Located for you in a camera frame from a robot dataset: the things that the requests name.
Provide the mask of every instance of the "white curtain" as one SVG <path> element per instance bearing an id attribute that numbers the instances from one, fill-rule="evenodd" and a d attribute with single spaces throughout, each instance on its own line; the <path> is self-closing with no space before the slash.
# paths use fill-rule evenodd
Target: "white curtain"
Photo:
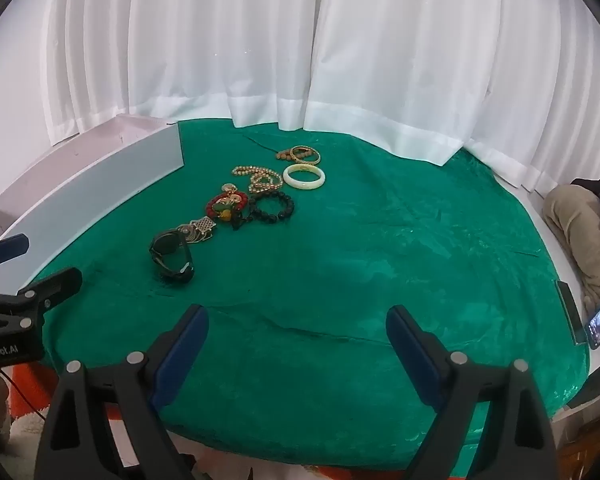
<path id="1" fill-rule="evenodd" d="M 581 0 L 48 0 L 52 142 L 120 112 L 278 122 L 516 186 L 600 176 L 600 27 Z"/>

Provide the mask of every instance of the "metal pin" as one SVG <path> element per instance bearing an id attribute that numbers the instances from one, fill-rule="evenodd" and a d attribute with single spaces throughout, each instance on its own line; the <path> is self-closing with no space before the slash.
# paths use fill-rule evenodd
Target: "metal pin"
<path id="1" fill-rule="evenodd" d="M 516 368 L 516 370 L 519 370 L 521 372 L 526 372 L 527 370 L 529 370 L 529 365 L 524 359 L 516 359 L 515 361 L 513 361 L 513 365 Z"/>
<path id="2" fill-rule="evenodd" d="M 451 360 L 457 365 L 463 365 L 469 360 L 469 358 L 462 352 L 453 352 L 451 354 Z"/>
<path id="3" fill-rule="evenodd" d="M 130 365 L 137 365 L 141 363 L 144 359 L 144 354 L 142 352 L 131 352 L 128 356 L 126 356 L 126 362 Z"/>
<path id="4" fill-rule="evenodd" d="M 81 367 L 80 361 L 69 361 L 66 366 L 66 371 L 70 374 L 75 374 Z"/>

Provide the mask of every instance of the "green cloth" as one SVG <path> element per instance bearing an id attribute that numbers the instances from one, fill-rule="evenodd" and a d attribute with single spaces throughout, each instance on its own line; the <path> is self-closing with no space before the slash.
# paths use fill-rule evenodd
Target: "green cloth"
<path id="1" fill-rule="evenodd" d="M 208 446 L 281 462 L 403 468 L 434 413 L 418 400 L 384 331 L 404 304 L 424 330 L 476 362 L 529 362 L 553 413 L 587 376 L 571 343 L 557 275 L 520 203 L 489 168 L 459 152 L 442 168 L 352 136 L 180 124 L 185 166 L 128 200 L 42 273 L 78 267 L 80 293 L 46 314 L 57 370 L 120 362 L 146 349 L 191 303 L 207 307 L 208 339 L 168 427 Z M 234 166 L 286 162 L 264 148 L 322 153 L 326 183 L 283 189 L 294 215 L 216 228 L 191 246 L 196 275 L 163 283 L 148 254 L 161 230 L 204 215 Z M 277 203 L 270 204 L 275 211 Z M 474 416 L 456 472 L 466 472 L 484 421 Z"/>

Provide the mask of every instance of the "white bangle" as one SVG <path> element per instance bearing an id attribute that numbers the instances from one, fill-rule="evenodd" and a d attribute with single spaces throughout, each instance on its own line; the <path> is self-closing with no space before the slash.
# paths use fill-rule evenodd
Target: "white bangle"
<path id="1" fill-rule="evenodd" d="M 319 178 L 318 180 L 303 182 L 302 180 L 296 180 L 289 176 L 289 173 L 293 173 L 294 171 L 308 171 L 309 173 L 315 173 Z M 282 178 L 285 179 L 287 184 L 296 189 L 316 189 L 324 184 L 324 171 L 309 164 L 292 164 L 286 168 L 285 172 L 282 174 Z"/>

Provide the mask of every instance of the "white wall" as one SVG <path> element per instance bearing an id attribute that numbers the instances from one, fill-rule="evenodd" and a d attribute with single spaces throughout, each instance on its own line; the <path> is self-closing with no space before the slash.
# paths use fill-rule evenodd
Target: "white wall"
<path id="1" fill-rule="evenodd" d="M 50 149 L 40 98 L 46 0 L 13 0 L 0 17 L 0 192 Z"/>

